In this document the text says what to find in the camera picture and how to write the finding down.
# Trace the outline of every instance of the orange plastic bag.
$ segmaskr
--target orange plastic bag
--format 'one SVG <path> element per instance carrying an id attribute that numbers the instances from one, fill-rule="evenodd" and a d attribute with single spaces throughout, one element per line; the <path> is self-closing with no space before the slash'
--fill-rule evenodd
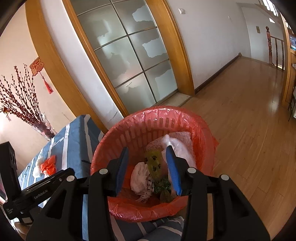
<path id="1" fill-rule="evenodd" d="M 44 175 L 51 176 L 57 172 L 56 166 L 56 156 L 51 156 L 49 159 L 47 159 L 44 163 L 40 165 L 40 171 Z"/>
<path id="2" fill-rule="evenodd" d="M 147 203 L 137 202 L 139 196 L 129 185 L 134 166 L 144 160 L 146 145 L 177 131 L 191 133 L 197 168 L 211 175 L 218 142 L 205 121 L 186 109 L 160 106 L 138 111 L 117 123 L 103 137 L 94 153 L 91 174 L 118 158 L 123 147 L 129 149 L 129 166 L 123 188 L 118 197 L 108 197 L 109 211 L 113 216 L 129 222 L 146 222 L 173 216 L 187 205 L 186 196 L 177 197 L 171 203 L 160 203 L 154 196 Z"/>

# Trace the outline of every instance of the knotted red plastic bag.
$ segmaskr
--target knotted red plastic bag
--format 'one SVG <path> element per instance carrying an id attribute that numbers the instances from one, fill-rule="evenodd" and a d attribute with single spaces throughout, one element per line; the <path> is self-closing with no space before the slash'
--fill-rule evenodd
<path id="1" fill-rule="evenodd" d="M 56 162 L 56 156 L 51 156 L 49 159 L 47 159 L 44 163 L 40 166 L 40 171 L 44 175 L 51 176 L 57 172 L 55 167 Z"/>
<path id="2" fill-rule="evenodd" d="M 170 203 L 160 203 L 154 196 L 147 203 L 137 202 L 139 196 L 130 187 L 133 168 L 144 161 L 147 144 L 179 131 L 190 133 L 196 166 L 204 174 L 211 175 L 218 142 L 205 121 L 186 109 L 158 106 L 138 111 L 118 122 L 103 137 L 94 153 L 91 174 L 118 158 L 123 147 L 127 146 L 129 150 L 129 164 L 121 192 L 117 197 L 108 197 L 109 211 L 117 219 L 146 222 L 173 216 L 187 205 L 187 196 L 179 196 Z"/>

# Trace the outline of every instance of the floor plank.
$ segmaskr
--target floor plank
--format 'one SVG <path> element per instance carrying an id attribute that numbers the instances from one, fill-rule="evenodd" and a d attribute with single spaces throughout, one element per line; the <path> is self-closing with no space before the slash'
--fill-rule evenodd
<path id="1" fill-rule="evenodd" d="M 228 174 L 273 238 L 296 206 L 296 120 L 280 106 L 283 73 L 239 58 L 184 108 L 219 141 L 214 176 Z"/>

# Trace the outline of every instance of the frosted glass panel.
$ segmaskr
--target frosted glass panel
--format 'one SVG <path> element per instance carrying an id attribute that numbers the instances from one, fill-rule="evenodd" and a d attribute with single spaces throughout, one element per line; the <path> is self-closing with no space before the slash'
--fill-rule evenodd
<path id="1" fill-rule="evenodd" d="M 142 72 L 142 68 L 127 37 L 95 51 L 114 87 Z"/>
<path id="2" fill-rule="evenodd" d="M 71 0 L 75 13 L 78 15 L 90 9 L 111 3 L 110 0 Z"/>
<path id="3" fill-rule="evenodd" d="M 144 69 L 168 59 L 158 30 L 146 30 L 130 36 Z"/>
<path id="4" fill-rule="evenodd" d="M 84 13 L 78 18 L 93 49 L 126 35 L 112 5 Z"/>
<path id="5" fill-rule="evenodd" d="M 156 101 L 160 101 L 177 89 L 174 73 L 169 61 L 165 61 L 146 71 L 146 75 Z"/>
<path id="6" fill-rule="evenodd" d="M 130 114 L 155 104 L 144 74 L 120 86 L 116 91 Z"/>
<path id="7" fill-rule="evenodd" d="M 143 0 L 118 2 L 114 6 L 129 34 L 155 27 L 150 11 Z"/>

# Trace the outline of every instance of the silver screw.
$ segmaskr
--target silver screw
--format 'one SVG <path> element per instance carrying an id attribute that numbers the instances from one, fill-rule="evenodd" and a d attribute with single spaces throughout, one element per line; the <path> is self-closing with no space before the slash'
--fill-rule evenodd
<path id="1" fill-rule="evenodd" d="M 106 168 L 103 168 L 99 171 L 100 174 L 104 175 L 104 174 L 107 174 L 108 173 L 108 169 Z"/>
<path id="2" fill-rule="evenodd" d="M 190 167 L 190 168 L 188 168 L 187 171 L 188 171 L 189 173 L 191 173 L 191 174 L 196 173 L 196 169 L 195 169 L 194 167 Z"/>
<path id="3" fill-rule="evenodd" d="M 224 181 L 228 181 L 229 180 L 229 176 L 226 175 L 226 174 L 222 174 L 221 175 L 221 179 L 224 180 Z"/>
<path id="4" fill-rule="evenodd" d="M 67 177 L 67 181 L 68 181 L 68 182 L 72 182 L 72 181 L 74 181 L 74 179 L 75 179 L 74 176 L 69 176 L 69 177 Z"/>

